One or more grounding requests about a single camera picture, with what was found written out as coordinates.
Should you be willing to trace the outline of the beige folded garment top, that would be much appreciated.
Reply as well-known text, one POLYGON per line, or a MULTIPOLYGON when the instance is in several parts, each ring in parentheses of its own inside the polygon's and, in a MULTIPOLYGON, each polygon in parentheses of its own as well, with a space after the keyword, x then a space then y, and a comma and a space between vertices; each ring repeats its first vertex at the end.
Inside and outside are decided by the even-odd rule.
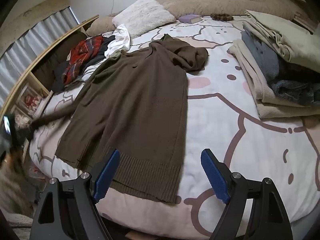
POLYGON ((245 10, 243 26, 286 62, 319 72, 319 37, 284 18, 245 10))

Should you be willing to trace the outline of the red doll in case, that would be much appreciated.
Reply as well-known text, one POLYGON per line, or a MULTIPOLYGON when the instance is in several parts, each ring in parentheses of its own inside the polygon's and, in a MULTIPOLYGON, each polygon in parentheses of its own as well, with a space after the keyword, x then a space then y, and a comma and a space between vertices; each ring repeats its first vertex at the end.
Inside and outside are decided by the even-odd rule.
POLYGON ((17 105, 26 111, 29 115, 34 114, 40 103, 44 100, 44 96, 33 89, 28 83, 22 88, 17 105))

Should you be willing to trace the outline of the brown scrunchie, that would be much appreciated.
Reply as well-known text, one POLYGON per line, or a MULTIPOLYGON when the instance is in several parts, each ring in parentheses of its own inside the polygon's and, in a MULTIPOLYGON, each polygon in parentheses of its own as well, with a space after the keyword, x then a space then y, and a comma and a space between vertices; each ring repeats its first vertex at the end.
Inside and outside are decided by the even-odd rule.
POLYGON ((211 14, 210 17, 215 21, 227 22, 234 20, 234 17, 229 14, 211 14))

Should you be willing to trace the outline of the black garment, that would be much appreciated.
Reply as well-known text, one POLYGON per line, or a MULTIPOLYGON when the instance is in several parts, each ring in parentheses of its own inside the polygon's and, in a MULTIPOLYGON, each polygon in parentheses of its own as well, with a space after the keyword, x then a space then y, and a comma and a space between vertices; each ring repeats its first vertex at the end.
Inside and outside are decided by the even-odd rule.
POLYGON ((70 59, 59 64, 54 70, 55 80, 51 90, 55 93, 63 91, 66 85, 75 81, 89 66, 106 59, 105 51, 115 39, 114 35, 109 37, 98 35, 79 42, 71 49, 70 59))

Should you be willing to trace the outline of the wooden headboard shelf left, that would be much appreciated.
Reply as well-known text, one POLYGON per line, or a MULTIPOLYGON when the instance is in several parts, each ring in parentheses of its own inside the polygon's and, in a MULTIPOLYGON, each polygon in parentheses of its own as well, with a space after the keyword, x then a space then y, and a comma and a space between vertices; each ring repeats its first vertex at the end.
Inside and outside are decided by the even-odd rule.
POLYGON ((67 31, 67 33, 52 42, 50 46, 29 64, 3 103, 1 107, 1 118, 7 113, 10 113, 13 106, 17 104, 21 90, 25 85, 29 85, 43 97, 49 95, 54 82, 54 68, 64 60, 63 56, 67 56, 72 46, 80 41, 79 33, 82 33, 81 37, 87 35, 86 30, 98 18, 99 16, 95 15, 67 31))

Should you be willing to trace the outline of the cream folded knit garment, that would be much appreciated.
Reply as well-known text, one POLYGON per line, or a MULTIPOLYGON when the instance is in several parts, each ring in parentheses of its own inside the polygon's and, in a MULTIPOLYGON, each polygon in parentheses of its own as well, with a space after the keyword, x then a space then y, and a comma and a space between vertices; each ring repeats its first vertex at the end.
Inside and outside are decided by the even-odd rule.
POLYGON ((234 40, 229 50, 235 56, 244 72, 255 100, 259 118, 272 119, 319 115, 318 107, 302 107, 276 97, 273 90, 267 85, 267 81, 257 62, 242 40, 234 40))

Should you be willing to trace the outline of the white doll in case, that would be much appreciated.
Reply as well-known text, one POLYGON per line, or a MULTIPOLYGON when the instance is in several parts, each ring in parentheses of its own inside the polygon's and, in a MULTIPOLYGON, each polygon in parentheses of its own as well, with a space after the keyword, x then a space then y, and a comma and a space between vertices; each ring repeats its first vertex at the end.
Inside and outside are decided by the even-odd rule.
POLYGON ((31 124, 34 115, 29 110, 22 106, 13 105, 10 111, 15 117, 15 128, 22 129, 27 128, 29 124, 31 124))

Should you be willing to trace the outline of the white garment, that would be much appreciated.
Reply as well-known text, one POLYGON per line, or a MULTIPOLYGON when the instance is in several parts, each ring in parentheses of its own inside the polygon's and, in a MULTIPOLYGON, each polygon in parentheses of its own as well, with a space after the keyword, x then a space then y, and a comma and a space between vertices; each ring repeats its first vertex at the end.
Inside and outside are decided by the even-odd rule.
POLYGON ((118 56, 122 50, 128 51, 130 48, 130 35, 124 24, 119 25, 113 35, 115 39, 108 44, 107 50, 104 52, 107 59, 118 56))

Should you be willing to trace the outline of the red plaid garment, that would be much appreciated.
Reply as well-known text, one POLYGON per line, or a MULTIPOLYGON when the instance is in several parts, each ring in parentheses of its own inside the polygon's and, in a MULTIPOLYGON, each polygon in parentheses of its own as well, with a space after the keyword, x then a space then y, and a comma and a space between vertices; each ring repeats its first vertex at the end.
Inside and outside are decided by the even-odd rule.
POLYGON ((97 55, 103 41, 104 38, 98 35, 79 42, 70 51, 69 64, 62 75, 64 85, 68 85, 77 78, 82 65, 97 55))

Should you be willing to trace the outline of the brown knit cardigan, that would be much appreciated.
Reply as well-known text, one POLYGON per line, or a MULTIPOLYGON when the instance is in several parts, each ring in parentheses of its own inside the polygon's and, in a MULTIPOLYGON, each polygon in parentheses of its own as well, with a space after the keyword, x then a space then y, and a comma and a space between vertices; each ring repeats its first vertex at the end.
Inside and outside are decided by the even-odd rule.
POLYGON ((120 164, 111 186, 122 193, 173 203, 187 128, 189 72, 203 70, 208 51, 170 35, 107 59, 73 103, 34 120, 37 130, 71 116, 56 156, 90 171, 115 148, 120 164))

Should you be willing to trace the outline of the beige quilted duvet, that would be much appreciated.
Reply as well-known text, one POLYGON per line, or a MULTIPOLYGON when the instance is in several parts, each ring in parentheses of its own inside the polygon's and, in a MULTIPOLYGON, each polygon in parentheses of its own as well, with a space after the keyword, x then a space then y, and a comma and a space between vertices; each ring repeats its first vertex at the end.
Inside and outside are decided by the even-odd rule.
MULTIPOLYGON (((242 16, 245 10, 253 10, 271 15, 276 15, 287 20, 295 17, 310 21, 305 8, 294 0, 156 0, 163 5, 176 20, 184 15, 210 16, 211 14, 229 14, 242 16)), ((88 28, 89 36, 97 36, 108 31, 114 31, 116 27, 112 23, 114 16, 99 16, 88 28)))

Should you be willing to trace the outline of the grey curtain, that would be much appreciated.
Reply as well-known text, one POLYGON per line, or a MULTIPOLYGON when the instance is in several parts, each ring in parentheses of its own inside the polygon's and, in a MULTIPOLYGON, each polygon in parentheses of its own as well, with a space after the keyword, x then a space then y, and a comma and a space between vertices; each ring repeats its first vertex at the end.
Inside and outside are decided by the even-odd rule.
POLYGON ((1 105, 29 64, 77 25, 72 10, 67 7, 37 23, 9 46, 1 56, 1 105))

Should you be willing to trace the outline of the blue folded garment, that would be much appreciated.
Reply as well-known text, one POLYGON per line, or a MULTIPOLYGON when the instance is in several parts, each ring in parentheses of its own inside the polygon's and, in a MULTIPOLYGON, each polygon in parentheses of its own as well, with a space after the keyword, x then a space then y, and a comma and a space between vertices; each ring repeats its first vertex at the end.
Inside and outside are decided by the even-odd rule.
POLYGON ((319 106, 319 73, 286 62, 247 28, 241 39, 251 52, 275 96, 301 106, 319 106))

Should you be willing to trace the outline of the purple book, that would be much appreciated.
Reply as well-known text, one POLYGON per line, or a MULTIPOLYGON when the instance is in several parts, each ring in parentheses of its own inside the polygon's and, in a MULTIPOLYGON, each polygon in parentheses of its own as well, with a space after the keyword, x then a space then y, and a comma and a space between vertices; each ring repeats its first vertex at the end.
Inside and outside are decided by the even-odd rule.
POLYGON ((189 15, 181 16, 178 20, 182 23, 193 24, 193 23, 200 22, 202 20, 202 17, 198 15, 189 14, 189 15))

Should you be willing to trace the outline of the fluffy white pillow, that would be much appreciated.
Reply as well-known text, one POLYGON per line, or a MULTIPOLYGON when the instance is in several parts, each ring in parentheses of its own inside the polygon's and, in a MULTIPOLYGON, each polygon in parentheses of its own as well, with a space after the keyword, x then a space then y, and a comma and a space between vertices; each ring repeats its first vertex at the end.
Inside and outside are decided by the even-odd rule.
POLYGON ((131 38, 175 21, 175 16, 156 0, 137 0, 112 19, 115 27, 123 24, 131 38))

